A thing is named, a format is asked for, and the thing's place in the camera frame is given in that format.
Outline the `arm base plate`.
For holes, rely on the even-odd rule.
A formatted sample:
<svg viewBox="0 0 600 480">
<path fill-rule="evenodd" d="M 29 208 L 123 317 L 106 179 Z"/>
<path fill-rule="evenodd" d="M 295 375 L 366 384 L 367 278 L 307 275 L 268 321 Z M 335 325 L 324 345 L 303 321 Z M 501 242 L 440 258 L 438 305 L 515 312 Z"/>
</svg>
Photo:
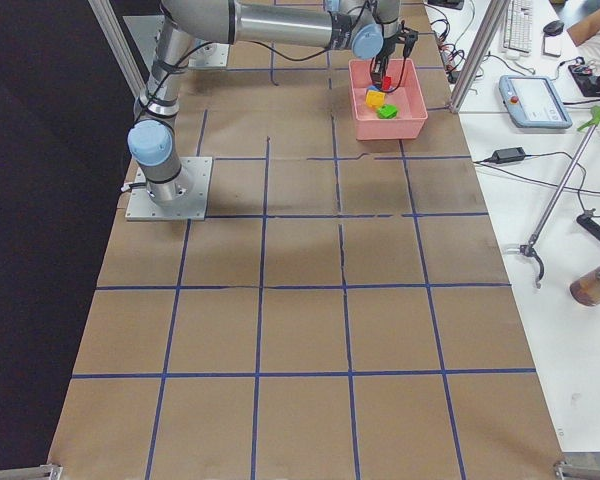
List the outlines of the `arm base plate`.
<svg viewBox="0 0 600 480">
<path fill-rule="evenodd" d="M 130 192 L 125 218 L 128 221 L 203 221 L 206 217 L 212 177 L 211 157 L 181 157 L 181 170 L 164 184 L 149 182 L 140 167 L 135 183 L 144 186 Z"/>
</svg>

